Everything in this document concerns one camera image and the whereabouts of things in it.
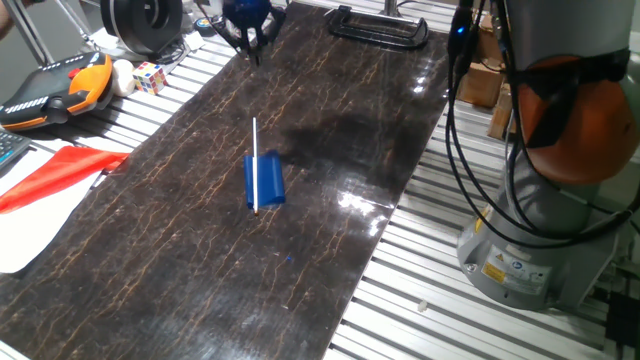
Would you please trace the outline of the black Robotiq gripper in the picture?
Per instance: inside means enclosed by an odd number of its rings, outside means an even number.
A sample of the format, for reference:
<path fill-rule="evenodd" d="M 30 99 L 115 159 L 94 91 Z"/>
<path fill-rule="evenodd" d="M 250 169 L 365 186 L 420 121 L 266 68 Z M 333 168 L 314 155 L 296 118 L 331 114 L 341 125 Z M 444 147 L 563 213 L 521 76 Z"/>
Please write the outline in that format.
<path fill-rule="evenodd" d="M 232 24 L 224 24 L 220 35 L 244 56 L 252 54 L 246 28 L 257 28 L 253 50 L 255 65 L 262 64 L 263 53 L 274 44 L 286 20 L 285 9 L 272 8 L 269 0 L 224 0 L 223 15 Z"/>

